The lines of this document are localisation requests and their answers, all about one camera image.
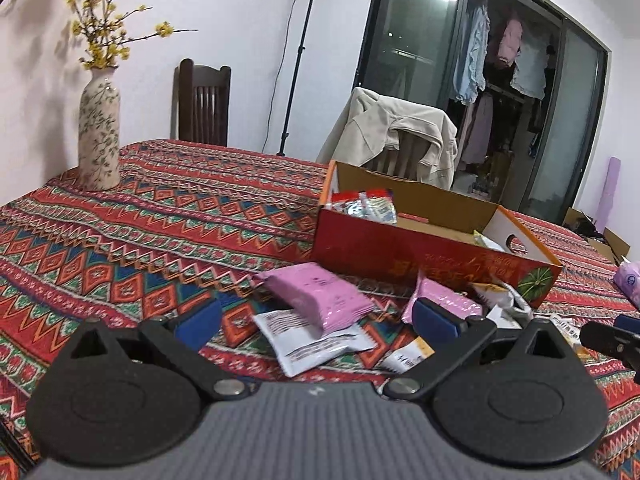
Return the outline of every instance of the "metal rivet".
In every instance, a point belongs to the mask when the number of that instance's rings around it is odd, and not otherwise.
[[[466,317],[467,323],[482,323],[484,321],[484,316],[479,316],[478,314],[472,314],[471,316]]]
[[[223,397],[237,397],[244,392],[245,386],[237,379],[222,379],[214,384],[213,389]]]
[[[389,382],[389,390],[396,395],[413,395],[420,389],[420,383],[408,377],[392,379]]]

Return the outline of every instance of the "glass door frame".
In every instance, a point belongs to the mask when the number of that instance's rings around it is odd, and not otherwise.
[[[519,0],[521,3],[526,4],[524,0]],[[542,155],[544,154],[546,148],[546,142],[548,140],[548,134],[551,128],[551,121],[553,118],[553,112],[556,108],[556,101],[558,99],[558,91],[559,91],[559,82],[562,77],[562,61],[564,54],[564,44],[566,43],[566,30],[570,27],[572,32],[579,35],[583,40],[587,41],[589,44],[592,44],[594,48],[598,51],[598,73],[596,74],[596,85],[594,86],[594,92],[591,101],[590,115],[588,117],[588,130],[587,136],[585,136],[582,146],[580,147],[580,152],[578,156],[578,161],[576,163],[576,167],[574,169],[574,173],[572,174],[572,179],[570,181],[570,185],[567,189],[567,193],[564,196],[562,202],[562,209],[560,211],[562,218],[558,217],[556,222],[561,222],[564,218],[564,213],[571,206],[580,189],[580,184],[582,183],[582,178],[584,176],[584,172],[589,164],[591,151],[593,149],[593,143],[596,137],[596,133],[598,130],[598,125],[600,123],[600,115],[602,111],[602,104],[604,100],[604,94],[607,88],[607,67],[610,61],[610,52],[611,50],[607,48],[598,38],[596,38],[593,34],[590,33],[587,29],[585,29],[580,23],[577,23],[573,18],[568,16],[564,10],[560,7],[556,6],[553,2],[549,0],[529,0],[532,3],[532,8],[537,12],[540,10],[544,10],[545,13],[549,13],[555,16],[558,20],[561,20],[561,37],[559,41],[558,48],[558,62],[556,67],[556,76],[554,77],[554,85],[551,94],[551,101],[549,103],[548,113],[546,115],[545,124],[543,126],[542,138],[540,139],[540,146],[538,149],[538,154],[536,156],[536,160],[534,162],[534,166],[532,168],[529,182],[527,184],[526,190],[524,192],[523,198],[520,202],[520,206],[518,210],[522,211],[524,206],[526,205],[527,200],[530,197],[531,190],[533,188],[533,183],[535,181],[535,177],[540,168],[540,163],[542,161]],[[360,57],[358,59],[358,65],[356,69],[356,73],[354,76],[353,87],[361,86],[364,81],[364,75],[367,70],[367,64],[369,61],[369,57],[371,54],[372,46],[374,44],[374,40],[376,39],[375,30],[376,24],[378,22],[379,13],[381,9],[386,9],[388,7],[389,0],[371,0],[369,6],[369,15],[367,17],[367,23],[364,30],[364,37],[362,42],[362,47],[360,49]],[[463,16],[466,12],[468,0],[458,0],[458,6],[456,7],[456,17],[454,19],[453,31],[451,36],[451,44],[449,49],[449,55],[447,56],[447,62],[443,74],[443,80],[440,85],[440,92],[438,94],[438,107],[442,109],[446,109],[450,90],[453,85],[452,76],[455,63],[457,61],[458,49],[460,47],[460,42],[462,41],[462,25],[463,25]]]
[[[362,47],[360,48],[358,66],[353,80],[354,88],[356,86],[362,86],[364,76],[367,71],[367,65],[371,56],[371,49],[375,41],[380,38],[380,35],[382,35],[381,29],[378,31],[378,34],[376,34],[376,24],[378,23],[380,12],[383,12],[382,9],[388,9],[389,1],[390,0],[371,0],[371,4],[369,6],[369,15],[367,16],[367,25],[364,30],[364,39],[362,41]],[[444,69],[444,74],[442,75],[442,82],[440,84],[440,92],[438,94],[438,108],[446,108],[447,101],[449,99],[449,92],[452,82],[450,84],[444,84],[444,82],[453,78],[453,70],[456,62],[458,45],[462,40],[462,22],[466,9],[466,1],[467,0],[458,0],[458,5],[456,6],[456,16],[454,18],[453,30],[451,33],[449,55],[447,56],[446,66]]]
[[[589,163],[591,150],[593,149],[593,141],[595,140],[596,131],[598,129],[598,121],[600,119],[600,111],[602,110],[602,102],[604,100],[605,93],[605,81],[607,75],[607,64],[609,55],[608,52],[603,49],[602,45],[594,41],[590,34],[586,34],[580,27],[576,27],[573,22],[567,18],[562,20],[562,29],[558,50],[558,61],[556,63],[556,75],[554,77],[554,88],[551,94],[551,101],[549,102],[549,109],[546,114],[545,124],[542,130],[542,137],[540,138],[540,146],[538,148],[538,154],[531,170],[529,182],[527,183],[526,190],[520,201],[518,211],[523,211],[527,206],[527,202],[530,199],[533,185],[538,176],[538,170],[542,157],[545,153],[546,143],[548,141],[549,131],[551,130],[551,124],[556,111],[556,102],[558,100],[558,93],[560,87],[560,80],[562,79],[562,66],[564,65],[564,48],[566,44],[567,31],[571,30],[576,36],[580,37],[586,43],[589,43],[598,53],[598,64],[596,66],[596,81],[593,86],[593,93],[591,95],[591,106],[589,108],[589,116],[587,118],[587,135],[584,137],[580,152],[578,153],[578,159],[576,161],[574,171],[572,173],[567,192],[562,200],[562,206],[558,213],[558,216],[552,221],[555,224],[562,224],[564,216],[567,210],[574,204],[575,198],[578,195],[578,190],[584,176],[584,171]]]

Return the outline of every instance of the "floral ceramic vase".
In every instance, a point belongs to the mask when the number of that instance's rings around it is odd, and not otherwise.
[[[112,82],[115,68],[91,72],[80,99],[79,183],[87,191],[104,191],[120,183],[120,91]]]

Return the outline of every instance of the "blue gripper pad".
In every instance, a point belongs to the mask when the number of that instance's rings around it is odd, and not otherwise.
[[[626,330],[627,332],[640,334],[640,319],[638,319],[637,317],[625,316],[624,314],[620,314],[613,322],[613,326],[616,328],[621,328],[622,330]]]
[[[427,298],[418,298],[411,312],[414,331],[436,352],[466,330],[466,322]]]
[[[222,304],[213,300],[180,316],[174,335],[197,352],[218,333],[221,322]]]

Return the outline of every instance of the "red box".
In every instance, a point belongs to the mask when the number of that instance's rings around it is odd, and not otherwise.
[[[380,224],[325,209],[335,192],[386,188],[396,211],[428,219]],[[312,259],[341,274],[414,286],[418,268],[455,290],[496,278],[513,285],[534,308],[562,271],[560,261],[515,216],[498,204],[428,184],[331,161],[320,197]],[[508,250],[475,245],[478,231]]]

